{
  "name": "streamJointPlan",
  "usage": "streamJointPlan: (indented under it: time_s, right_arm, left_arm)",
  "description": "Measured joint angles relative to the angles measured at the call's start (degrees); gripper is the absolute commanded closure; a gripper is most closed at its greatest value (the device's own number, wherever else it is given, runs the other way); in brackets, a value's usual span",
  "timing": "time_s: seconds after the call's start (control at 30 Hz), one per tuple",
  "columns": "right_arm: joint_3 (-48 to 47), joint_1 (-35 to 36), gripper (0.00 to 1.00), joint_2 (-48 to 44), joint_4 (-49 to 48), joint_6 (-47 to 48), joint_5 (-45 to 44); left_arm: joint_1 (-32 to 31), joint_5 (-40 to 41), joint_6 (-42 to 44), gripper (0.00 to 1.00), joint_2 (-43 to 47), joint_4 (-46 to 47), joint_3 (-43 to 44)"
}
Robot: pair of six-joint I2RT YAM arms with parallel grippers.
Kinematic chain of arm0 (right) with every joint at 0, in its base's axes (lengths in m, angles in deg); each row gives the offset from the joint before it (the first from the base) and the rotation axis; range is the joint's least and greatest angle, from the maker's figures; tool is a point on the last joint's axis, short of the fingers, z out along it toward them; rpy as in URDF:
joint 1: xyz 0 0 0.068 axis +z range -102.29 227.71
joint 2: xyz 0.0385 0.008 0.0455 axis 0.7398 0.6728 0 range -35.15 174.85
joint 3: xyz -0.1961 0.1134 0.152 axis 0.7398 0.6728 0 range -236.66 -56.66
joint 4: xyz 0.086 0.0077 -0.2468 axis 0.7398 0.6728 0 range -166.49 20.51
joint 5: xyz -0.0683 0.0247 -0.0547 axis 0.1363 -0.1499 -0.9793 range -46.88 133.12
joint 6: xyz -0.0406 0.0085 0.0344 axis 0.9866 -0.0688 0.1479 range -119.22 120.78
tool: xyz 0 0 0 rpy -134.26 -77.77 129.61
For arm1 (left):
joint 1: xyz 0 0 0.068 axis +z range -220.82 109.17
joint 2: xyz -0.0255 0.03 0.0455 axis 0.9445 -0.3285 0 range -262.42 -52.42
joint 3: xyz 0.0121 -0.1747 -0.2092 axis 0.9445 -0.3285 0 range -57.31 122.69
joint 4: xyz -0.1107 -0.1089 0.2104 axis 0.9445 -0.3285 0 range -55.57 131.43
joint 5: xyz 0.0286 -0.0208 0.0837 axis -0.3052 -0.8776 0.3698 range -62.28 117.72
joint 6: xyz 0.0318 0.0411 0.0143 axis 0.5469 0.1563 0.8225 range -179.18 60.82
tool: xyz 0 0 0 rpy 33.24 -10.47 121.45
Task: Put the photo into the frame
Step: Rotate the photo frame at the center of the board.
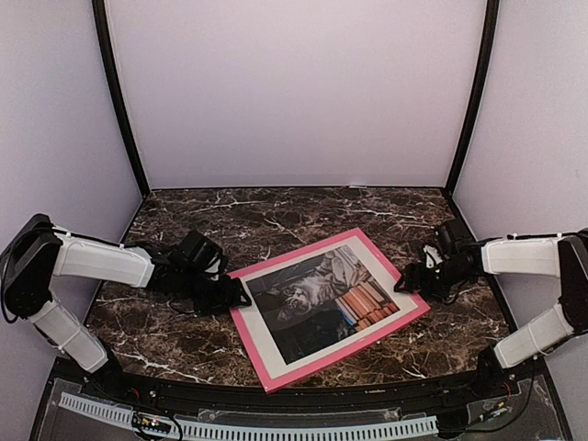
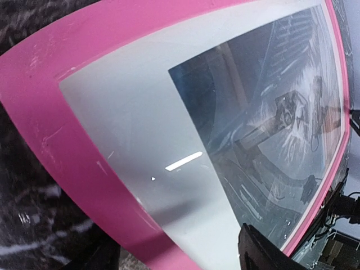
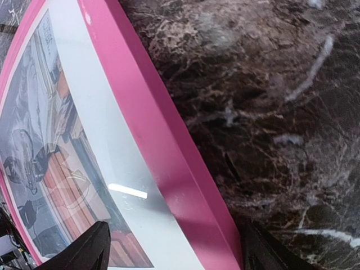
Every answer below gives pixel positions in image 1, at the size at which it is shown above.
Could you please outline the cat and books photo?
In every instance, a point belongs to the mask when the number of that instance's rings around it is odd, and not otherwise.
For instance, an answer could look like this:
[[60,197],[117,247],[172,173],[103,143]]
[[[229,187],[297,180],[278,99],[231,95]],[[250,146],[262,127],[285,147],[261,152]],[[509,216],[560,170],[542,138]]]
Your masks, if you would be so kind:
[[287,365],[400,310],[346,244],[246,285]]

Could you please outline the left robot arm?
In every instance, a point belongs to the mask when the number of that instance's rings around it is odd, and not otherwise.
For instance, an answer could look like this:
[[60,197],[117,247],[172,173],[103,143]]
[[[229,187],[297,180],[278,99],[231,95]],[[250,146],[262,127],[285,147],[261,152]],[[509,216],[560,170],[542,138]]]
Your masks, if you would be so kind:
[[212,240],[191,231],[167,252],[110,243],[59,228],[36,214],[1,253],[1,312],[6,322],[29,321],[85,372],[111,401],[130,392],[119,362],[51,292],[56,277],[80,277],[144,288],[190,300],[198,316],[252,301],[226,273],[228,258]]

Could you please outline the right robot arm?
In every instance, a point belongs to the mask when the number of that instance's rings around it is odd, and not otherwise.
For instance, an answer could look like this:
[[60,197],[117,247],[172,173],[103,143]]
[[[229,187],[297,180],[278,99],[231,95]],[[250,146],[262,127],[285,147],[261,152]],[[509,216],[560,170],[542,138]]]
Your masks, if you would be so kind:
[[526,322],[480,352],[469,391],[487,399],[502,387],[513,368],[587,332],[587,231],[508,234],[476,240],[460,219],[434,229],[436,243],[425,246],[423,259],[407,265],[394,287],[428,300],[449,304],[453,287],[481,277],[497,277],[511,306],[529,303]]

